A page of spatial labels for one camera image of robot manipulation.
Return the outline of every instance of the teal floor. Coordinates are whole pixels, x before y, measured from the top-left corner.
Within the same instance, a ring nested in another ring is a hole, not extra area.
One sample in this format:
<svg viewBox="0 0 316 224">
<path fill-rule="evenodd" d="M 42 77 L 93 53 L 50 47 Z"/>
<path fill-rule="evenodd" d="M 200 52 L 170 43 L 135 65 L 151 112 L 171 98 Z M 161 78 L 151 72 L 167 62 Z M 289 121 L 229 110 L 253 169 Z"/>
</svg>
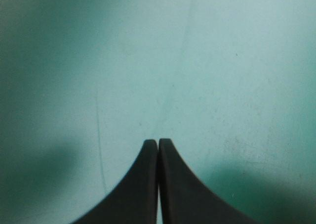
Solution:
<svg viewBox="0 0 316 224">
<path fill-rule="evenodd" d="M 316 0 L 0 0 L 1 224 L 75 220 L 160 137 L 252 218 L 316 223 Z"/>
</svg>

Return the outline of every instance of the scuff mark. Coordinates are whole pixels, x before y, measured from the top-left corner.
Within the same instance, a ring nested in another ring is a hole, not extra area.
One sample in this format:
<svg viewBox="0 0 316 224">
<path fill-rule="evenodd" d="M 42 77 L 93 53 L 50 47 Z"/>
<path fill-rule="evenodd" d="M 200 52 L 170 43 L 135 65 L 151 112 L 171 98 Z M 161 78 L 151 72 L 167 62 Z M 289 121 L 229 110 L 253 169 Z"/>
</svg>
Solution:
<svg viewBox="0 0 316 224">
<path fill-rule="evenodd" d="M 96 110 L 96 124 L 97 124 L 97 135 L 98 135 L 98 149 L 99 149 L 99 159 L 100 159 L 100 171 L 102 178 L 102 186 L 104 192 L 106 192 L 106 182 L 104 177 L 104 168 L 103 168 L 103 158 L 102 158 L 102 148 L 101 148 L 101 134 L 100 134 L 100 119 L 99 119 L 99 100 L 98 100 L 98 88 L 95 92 L 95 110 Z"/>
</svg>

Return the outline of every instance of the floor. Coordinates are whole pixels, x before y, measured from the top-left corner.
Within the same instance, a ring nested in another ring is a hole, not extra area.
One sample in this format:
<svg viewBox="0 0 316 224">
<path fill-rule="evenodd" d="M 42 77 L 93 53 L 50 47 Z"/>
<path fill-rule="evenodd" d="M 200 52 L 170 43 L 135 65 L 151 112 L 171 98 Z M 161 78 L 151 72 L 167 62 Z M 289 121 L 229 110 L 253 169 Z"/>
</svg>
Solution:
<svg viewBox="0 0 316 224">
<path fill-rule="evenodd" d="M 160 137 L 252 218 L 316 222 L 316 0 L 0 1 L 0 223 L 72 222 Z"/>
</svg>

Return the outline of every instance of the green floor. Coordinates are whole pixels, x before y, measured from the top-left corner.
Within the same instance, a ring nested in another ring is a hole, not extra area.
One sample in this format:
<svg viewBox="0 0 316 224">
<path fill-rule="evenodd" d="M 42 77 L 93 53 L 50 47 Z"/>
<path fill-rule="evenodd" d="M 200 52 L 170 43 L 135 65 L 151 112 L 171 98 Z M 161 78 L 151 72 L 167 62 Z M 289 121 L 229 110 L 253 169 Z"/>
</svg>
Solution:
<svg viewBox="0 0 316 224">
<path fill-rule="evenodd" d="M 160 137 L 252 218 L 316 223 L 316 0 L 0 0 L 1 224 L 73 221 Z"/>
</svg>

